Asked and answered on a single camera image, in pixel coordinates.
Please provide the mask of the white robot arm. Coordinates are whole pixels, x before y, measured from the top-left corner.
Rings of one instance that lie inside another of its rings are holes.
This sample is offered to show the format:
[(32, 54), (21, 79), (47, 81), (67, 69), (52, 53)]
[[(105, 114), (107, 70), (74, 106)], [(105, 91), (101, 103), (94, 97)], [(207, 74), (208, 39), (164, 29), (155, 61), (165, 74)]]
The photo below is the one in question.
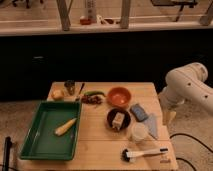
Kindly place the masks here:
[(170, 70), (166, 86), (158, 94), (163, 113), (163, 124), (168, 125), (176, 116), (174, 109), (190, 100), (213, 115), (213, 88), (205, 84), (208, 70), (198, 62)]

